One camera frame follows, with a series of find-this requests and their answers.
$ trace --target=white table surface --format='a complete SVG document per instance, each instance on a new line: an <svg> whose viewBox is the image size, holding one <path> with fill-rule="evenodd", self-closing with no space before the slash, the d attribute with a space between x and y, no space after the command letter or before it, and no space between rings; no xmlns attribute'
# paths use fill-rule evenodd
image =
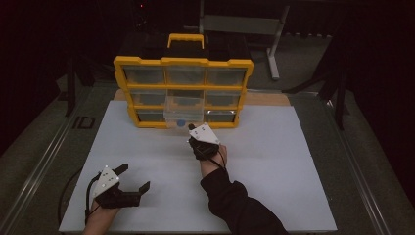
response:
<svg viewBox="0 0 415 235"><path fill-rule="evenodd" d="M111 101L86 160L60 231L84 228L86 188L105 165L129 164L124 192L151 181L140 207L122 209L111 231L126 233L226 233L208 210L198 161L185 132L136 128L125 101ZM231 180L271 209L291 232L337 230L293 107L244 106L234 129L215 129L228 149Z"/></svg>

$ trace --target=human hand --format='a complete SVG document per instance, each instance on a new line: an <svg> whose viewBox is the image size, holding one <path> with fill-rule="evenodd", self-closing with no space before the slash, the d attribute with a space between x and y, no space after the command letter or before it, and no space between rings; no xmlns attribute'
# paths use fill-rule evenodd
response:
<svg viewBox="0 0 415 235"><path fill-rule="evenodd" d="M226 168L228 159L228 151L225 145L219 145L219 150L217 154L214 155L211 160L217 162L223 168ZM201 161L201 174L202 177L207 176L208 174L212 173L213 171L219 169L219 165L214 164L211 161Z"/></svg>
<svg viewBox="0 0 415 235"><path fill-rule="evenodd" d="M190 144L190 147L192 147L193 149L193 154L199 161L211 159L212 157L217 155L217 151L219 150L219 145L205 143L195 139L194 137L190 137L188 142Z"/></svg>
<svg viewBox="0 0 415 235"><path fill-rule="evenodd" d="M118 214L120 208L105 209L102 208L95 200L91 206L91 213L89 213L83 235L89 234L105 234L110 228L115 216Z"/></svg>

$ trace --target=black cable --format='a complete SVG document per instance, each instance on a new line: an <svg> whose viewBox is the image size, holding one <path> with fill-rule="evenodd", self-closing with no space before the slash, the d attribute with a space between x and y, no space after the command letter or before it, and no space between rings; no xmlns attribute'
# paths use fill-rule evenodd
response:
<svg viewBox="0 0 415 235"><path fill-rule="evenodd" d="M85 224L86 224L86 222L88 221L88 216L92 213L90 210L89 210L89 194L90 194L90 192L91 192L91 187L92 187L92 184L94 184L95 183L95 181L97 181L99 178L100 178L100 176L101 176L101 172L99 172L95 177L93 177L92 179L91 179L91 181L89 182L89 184L88 184L88 188L86 189L86 207L85 207Z"/></svg>
<svg viewBox="0 0 415 235"><path fill-rule="evenodd" d="M92 213L94 213L98 208L100 208L101 207L101 205L98 205L94 210L92 210L92 212L90 212L89 214L88 214L88 216L87 217L89 217Z"/></svg>
<svg viewBox="0 0 415 235"><path fill-rule="evenodd" d="M67 189L69 187L69 184L74 180L74 178L80 174L80 172L82 171L83 167L81 167L75 174L73 174L70 179L67 181L67 183L64 186L64 189L61 192L61 196L59 197L59 202L58 202L58 224L61 225L62 223L62 202L64 200L64 195L67 192Z"/></svg>
<svg viewBox="0 0 415 235"><path fill-rule="evenodd" d="M211 158L206 157L206 156L204 155L204 153L202 153L202 151L200 151L198 148L196 148L196 150L197 150L197 151L199 151L199 153L201 153L201 156L202 156L204 159L209 160L211 163L213 163L213 164L215 164L215 165L219 166L219 168L222 168L223 170L225 170L225 171L227 172L227 170L226 170L226 162L225 162L225 160L223 159L222 153L220 153L220 151L217 151L217 152L219 153L220 157L221 157L221 158L222 158L222 160L223 160L223 166L222 166L222 165L220 165L217 161L215 161L215 160L213 160L213 159L211 159Z"/></svg>

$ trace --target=plastic drawer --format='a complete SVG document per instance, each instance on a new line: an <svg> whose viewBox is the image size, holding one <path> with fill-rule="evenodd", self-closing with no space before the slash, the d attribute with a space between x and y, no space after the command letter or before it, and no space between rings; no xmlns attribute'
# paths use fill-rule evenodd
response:
<svg viewBox="0 0 415 235"><path fill-rule="evenodd" d="M167 119L165 121L167 128L182 128L189 131L189 124L195 124L196 126L203 124L203 120L189 120L189 119Z"/></svg>
<svg viewBox="0 0 415 235"><path fill-rule="evenodd" d="M168 105L170 107L177 107L178 109L189 109L188 106L198 107L202 109L204 105L204 91L203 90L168 90L167 97Z"/></svg>
<svg viewBox="0 0 415 235"><path fill-rule="evenodd" d="M203 99L167 96L163 113L165 119L202 120L204 118Z"/></svg>
<svg viewBox="0 0 415 235"><path fill-rule="evenodd" d="M233 122L236 111L205 111L206 122Z"/></svg>
<svg viewBox="0 0 415 235"><path fill-rule="evenodd" d="M242 85L246 71L243 68L207 68L207 84Z"/></svg>
<svg viewBox="0 0 415 235"><path fill-rule="evenodd" d="M206 91L207 106L238 106L241 91Z"/></svg>
<svg viewBox="0 0 415 235"><path fill-rule="evenodd" d="M165 121L162 110L136 110L136 113L140 121Z"/></svg>
<svg viewBox="0 0 415 235"><path fill-rule="evenodd" d="M164 72L160 66L122 66L129 83L164 84Z"/></svg>
<svg viewBox="0 0 415 235"><path fill-rule="evenodd" d="M165 90L131 89L130 93L134 105L164 105Z"/></svg>
<svg viewBox="0 0 415 235"><path fill-rule="evenodd" d="M205 68L190 66L168 66L166 67L168 84L204 84Z"/></svg>

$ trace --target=glove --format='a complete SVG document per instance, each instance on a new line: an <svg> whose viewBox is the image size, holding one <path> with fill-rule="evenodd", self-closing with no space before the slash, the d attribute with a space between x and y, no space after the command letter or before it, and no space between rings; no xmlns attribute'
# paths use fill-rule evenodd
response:
<svg viewBox="0 0 415 235"><path fill-rule="evenodd" d="M194 124L189 124L190 130L194 128L196 128ZM199 161L209 160L219 151L219 145L199 141L193 136L190 137L188 142L193 149L193 154L195 154L196 159Z"/></svg>

